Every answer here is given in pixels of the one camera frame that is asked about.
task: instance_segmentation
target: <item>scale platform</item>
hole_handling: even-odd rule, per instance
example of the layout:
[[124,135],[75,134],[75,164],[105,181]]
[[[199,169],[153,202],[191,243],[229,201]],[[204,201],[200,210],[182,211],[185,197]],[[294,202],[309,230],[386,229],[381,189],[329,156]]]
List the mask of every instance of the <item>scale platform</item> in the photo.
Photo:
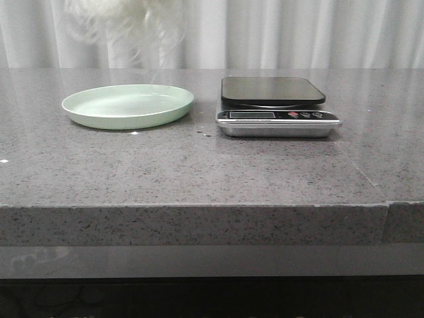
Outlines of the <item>scale platform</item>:
[[321,138],[342,125],[304,78],[224,78],[216,122],[229,136]]

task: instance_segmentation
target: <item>kitchen scale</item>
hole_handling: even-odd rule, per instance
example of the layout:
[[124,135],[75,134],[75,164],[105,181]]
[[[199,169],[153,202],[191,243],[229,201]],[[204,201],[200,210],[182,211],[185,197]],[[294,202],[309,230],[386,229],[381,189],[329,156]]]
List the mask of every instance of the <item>kitchen scale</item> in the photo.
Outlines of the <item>kitchen scale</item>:
[[342,121],[321,109],[324,102],[305,78],[229,77],[216,121],[229,136],[325,137]]

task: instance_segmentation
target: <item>gray countertop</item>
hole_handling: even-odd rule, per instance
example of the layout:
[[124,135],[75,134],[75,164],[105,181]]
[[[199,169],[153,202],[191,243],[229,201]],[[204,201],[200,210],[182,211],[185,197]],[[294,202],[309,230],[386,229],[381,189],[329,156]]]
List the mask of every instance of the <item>gray countertop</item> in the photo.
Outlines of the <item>gray countertop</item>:
[[[329,138],[232,138],[221,78],[299,76],[344,125]],[[195,95],[137,131],[74,124],[66,96],[155,83]],[[424,242],[424,70],[0,70],[0,245]]]

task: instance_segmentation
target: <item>curtain fold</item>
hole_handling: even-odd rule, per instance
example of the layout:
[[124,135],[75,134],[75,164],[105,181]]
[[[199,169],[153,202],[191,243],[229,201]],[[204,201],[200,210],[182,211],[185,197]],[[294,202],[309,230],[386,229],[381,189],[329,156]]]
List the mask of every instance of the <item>curtain fold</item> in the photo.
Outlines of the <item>curtain fold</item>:
[[0,67],[424,67],[422,0],[181,0],[184,39],[146,43],[137,61],[122,43],[72,38],[64,1],[0,0]]

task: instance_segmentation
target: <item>light green plate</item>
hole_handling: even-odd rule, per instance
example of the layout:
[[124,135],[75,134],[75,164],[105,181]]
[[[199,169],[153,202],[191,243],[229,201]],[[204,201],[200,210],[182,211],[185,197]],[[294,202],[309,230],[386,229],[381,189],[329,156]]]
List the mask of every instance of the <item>light green plate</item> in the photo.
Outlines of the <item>light green plate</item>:
[[167,85],[133,84],[98,87],[68,96],[62,102],[71,120],[100,129],[141,129],[184,116],[194,96]]

